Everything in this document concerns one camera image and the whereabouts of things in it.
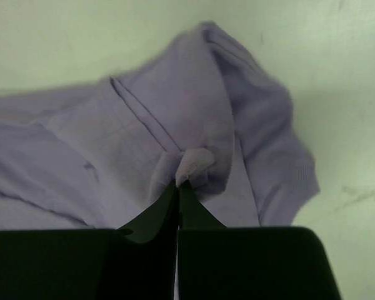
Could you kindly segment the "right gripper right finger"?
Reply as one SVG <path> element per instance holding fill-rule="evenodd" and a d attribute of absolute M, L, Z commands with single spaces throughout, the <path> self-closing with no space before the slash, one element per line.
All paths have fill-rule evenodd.
<path fill-rule="evenodd" d="M 340 299 L 323 244 L 305 227 L 227 228 L 179 187 L 180 299 Z"/>

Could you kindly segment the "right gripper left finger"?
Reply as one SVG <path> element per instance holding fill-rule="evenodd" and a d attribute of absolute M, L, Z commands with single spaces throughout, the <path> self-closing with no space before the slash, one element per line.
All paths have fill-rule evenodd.
<path fill-rule="evenodd" d="M 178 189 L 119 229 L 0 231 L 0 299 L 172 299 Z"/>

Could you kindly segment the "lavender t shirt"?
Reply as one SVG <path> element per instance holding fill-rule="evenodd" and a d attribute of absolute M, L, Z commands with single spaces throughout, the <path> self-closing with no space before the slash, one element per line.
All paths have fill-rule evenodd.
<path fill-rule="evenodd" d="M 175 181 L 231 227 L 319 192 L 288 91 L 214 23 L 135 71 L 0 97 L 0 230 L 118 228 Z"/>

